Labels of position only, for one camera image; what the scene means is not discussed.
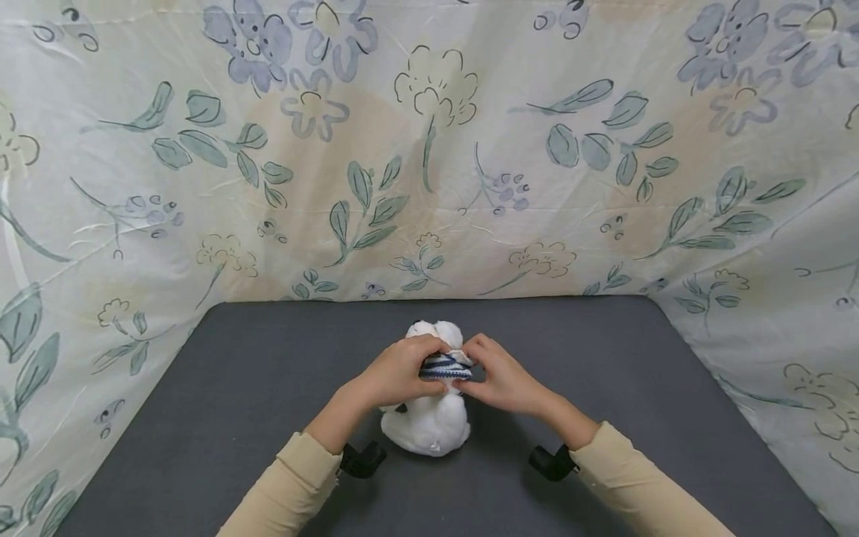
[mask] blue flower print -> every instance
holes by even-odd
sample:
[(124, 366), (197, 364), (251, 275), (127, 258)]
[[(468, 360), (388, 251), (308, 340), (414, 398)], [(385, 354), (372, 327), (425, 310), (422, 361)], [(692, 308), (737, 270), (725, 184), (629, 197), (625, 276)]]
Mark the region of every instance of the blue flower print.
[(705, 7), (686, 30), (695, 56), (677, 72), (678, 80), (694, 80), (693, 91), (707, 89), (716, 79), (720, 87), (728, 86), (739, 64), (764, 42), (769, 17), (758, 13), (758, 0), (737, 0), (727, 14), (720, 3)]
[(349, 118), (349, 108), (345, 104), (328, 100), (331, 77), (317, 69), (308, 80), (298, 69), (293, 69), (289, 73), (289, 84), (297, 96), (280, 101), (280, 111), (292, 116), (292, 132), (303, 139), (316, 130), (323, 142), (331, 142), (332, 125)]
[(847, 13), (836, 9), (835, 0), (789, 3), (776, 12), (776, 29), (788, 36), (773, 47), (766, 61), (781, 65), (799, 58), (790, 73), (795, 87), (814, 82), (831, 65), (859, 66), (859, 2), (841, 3)]
[(331, 55), (334, 75), (352, 82), (358, 72), (358, 55), (379, 45), (373, 19), (362, 16), (366, 0), (301, 0), (289, 7), (288, 16), (300, 30), (310, 30), (304, 57), (322, 65)]
[(710, 132), (724, 129), (728, 136), (740, 134), (747, 121), (770, 123), (778, 116), (778, 108), (764, 98), (782, 82), (779, 69), (769, 69), (755, 78), (751, 67), (745, 67), (737, 76), (731, 91), (717, 95), (710, 102), (716, 115), (710, 121)]
[(283, 64), (292, 51), (289, 27), (279, 15), (266, 17), (257, 0), (233, 0), (233, 12), (230, 16), (217, 6), (203, 11), (203, 33), (232, 56), (229, 77), (239, 84), (250, 80), (258, 94), (268, 92), (272, 82), (285, 87)]

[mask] floral curtain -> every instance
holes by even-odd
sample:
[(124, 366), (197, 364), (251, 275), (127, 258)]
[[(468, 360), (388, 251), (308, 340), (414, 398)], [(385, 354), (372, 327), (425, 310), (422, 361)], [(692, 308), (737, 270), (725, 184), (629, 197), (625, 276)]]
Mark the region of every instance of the floral curtain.
[(219, 302), (605, 294), (859, 534), (859, 2), (7, 4), (0, 534)]

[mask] black clamp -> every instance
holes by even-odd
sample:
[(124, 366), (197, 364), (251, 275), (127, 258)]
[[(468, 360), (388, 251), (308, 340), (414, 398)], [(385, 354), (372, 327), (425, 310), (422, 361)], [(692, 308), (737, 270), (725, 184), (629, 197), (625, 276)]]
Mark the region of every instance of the black clamp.
[(528, 457), (528, 464), (553, 483), (567, 477), (570, 472), (579, 473), (579, 467), (570, 459), (570, 448), (566, 445), (558, 448), (554, 455), (543, 446), (537, 446)]
[(355, 479), (373, 477), (376, 469), (387, 458), (387, 452), (378, 442), (371, 442), (363, 451), (358, 451), (349, 444), (343, 448), (343, 459), (340, 470)]

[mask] blue and white striped fabric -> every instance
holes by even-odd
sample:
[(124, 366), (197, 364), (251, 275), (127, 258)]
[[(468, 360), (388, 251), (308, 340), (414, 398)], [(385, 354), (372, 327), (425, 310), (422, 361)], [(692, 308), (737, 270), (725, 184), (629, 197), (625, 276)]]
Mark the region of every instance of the blue and white striped fabric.
[(425, 381), (442, 379), (470, 381), (472, 372), (467, 365), (457, 362), (449, 354), (434, 354), (423, 361), (417, 376)]

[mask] beige long-sleeve shirt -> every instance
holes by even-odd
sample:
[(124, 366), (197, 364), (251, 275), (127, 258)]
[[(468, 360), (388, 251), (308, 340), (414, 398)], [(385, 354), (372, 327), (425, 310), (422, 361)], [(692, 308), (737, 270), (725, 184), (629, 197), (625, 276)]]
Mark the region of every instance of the beige long-sleeve shirt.
[[(581, 468), (579, 478), (640, 535), (733, 535), (609, 423), (570, 457)], [(295, 433), (218, 537), (297, 535), (334, 490), (340, 458), (311, 436)]]

